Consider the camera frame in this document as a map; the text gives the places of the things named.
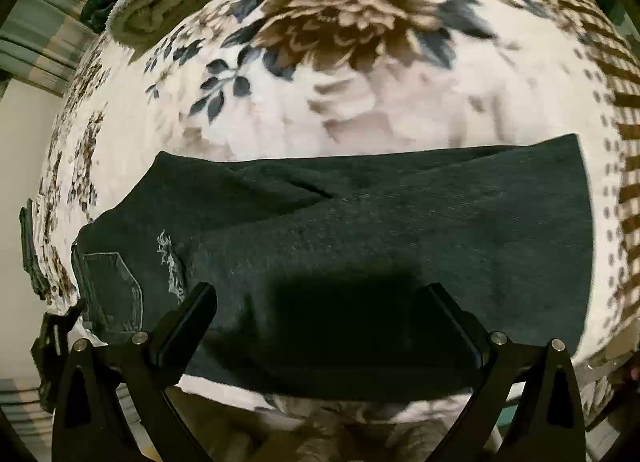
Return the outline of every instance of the metal screw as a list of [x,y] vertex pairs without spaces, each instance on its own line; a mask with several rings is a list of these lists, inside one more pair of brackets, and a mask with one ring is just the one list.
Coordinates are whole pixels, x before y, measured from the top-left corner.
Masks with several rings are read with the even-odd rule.
[[559,339],[552,340],[551,346],[558,352],[562,352],[564,350],[564,343],[562,343],[562,341],[560,341]]
[[136,332],[131,337],[131,341],[133,341],[134,345],[143,345],[146,343],[146,340],[149,339],[149,334],[146,332]]
[[509,339],[506,334],[502,332],[493,332],[491,334],[491,341],[493,341],[497,345],[504,345],[508,340]]
[[82,352],[88,346],[89,346],[89,341],[87,341],[86,339],[82,338],[82,339],[79,339],[78,341],[76,341],[74,343],[74,350],[76,352]]

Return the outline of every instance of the curtain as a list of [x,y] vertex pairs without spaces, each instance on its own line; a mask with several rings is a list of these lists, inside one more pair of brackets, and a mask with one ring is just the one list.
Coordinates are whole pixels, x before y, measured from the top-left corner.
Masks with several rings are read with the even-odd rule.
[[0,68],[62,96],[96,35],[79,22],[86,0],[18,0],[0,28]]
[[[50,460],[53,416],[40,407],[39,378],[0,379],[0,409],[38,460]],[[116,389],[122,413],[130,426],[140,423],[126,385]]]

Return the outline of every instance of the brown flower print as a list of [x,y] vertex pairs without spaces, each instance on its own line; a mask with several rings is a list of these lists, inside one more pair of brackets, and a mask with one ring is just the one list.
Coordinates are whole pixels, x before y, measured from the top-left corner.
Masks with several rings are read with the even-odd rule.
[[212,42],[218,38],[225,27],[226,17],[231,11],[230,4],[231,0],[222,0],[215,5],[205,6],[185,23],[186,28],[177,36],[176,42],[191,41],[194,38],[203,38]]
[[409,64],[420,55],[414,30],[441,27],[437,6],[426,0],[271,0],[261,7],[267,22],[254,46],[277,49],[279,67],[367,71],[385,54]]

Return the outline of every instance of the floral pattern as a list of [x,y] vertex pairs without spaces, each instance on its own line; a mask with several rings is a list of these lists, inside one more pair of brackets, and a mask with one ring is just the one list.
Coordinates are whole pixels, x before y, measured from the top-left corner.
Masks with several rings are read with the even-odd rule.
[[103,111],[94,112],[84,130],[82,139],[78,142],[74,156],[74,172],[71,188],[66,197],[66,203],[68,204],[77,200],[87,218],[89,218],[89,206],[94,206],[98,198],[94,183],[91,180],[91,167],[95,142],[98,132],[100,132],[103,119]]
[[[501,1],[548,16],[536,0]],[[480,6],[478,0],[216,0],[154,49],[145,73],[157,74],[156,81],[146,93],[150,100],[160,99],[172,70],[209,45],[239,49],[232,60],[225,56],[206,65],[202,94],[188,109],[190,116],[206,109],[209,123],[229,96],[251,95],[251,74],[245,69],[259,57],[272,76],[284,81],[292,81],[299,67],[319,72],[349,67],[368,74],[389,60],[404,67],[418,61],[451,69],[455,33],[495,39],[478,14]],[[165,65],[158,74],[160,63]]]

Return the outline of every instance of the clothing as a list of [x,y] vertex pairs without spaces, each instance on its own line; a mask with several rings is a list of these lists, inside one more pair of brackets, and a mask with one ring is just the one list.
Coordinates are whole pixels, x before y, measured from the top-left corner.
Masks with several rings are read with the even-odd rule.
[[205,281],[218,310],[186,373],[325,400],[381,400],[382,386],[405,402],[478,383],[430,283],[488,331],[561,337],[573,353],[592,235],[574,135],[251,163],[161,153],[82,228],[73,259],[86,320],[107,343],[151,330]]
[[38,264],[38,256],[33,247],[33,201],[20,210],[20,242],[22,244],[22,268],[31,279],[33,292],[44,301],[50,290],[49,281],[44,277]]

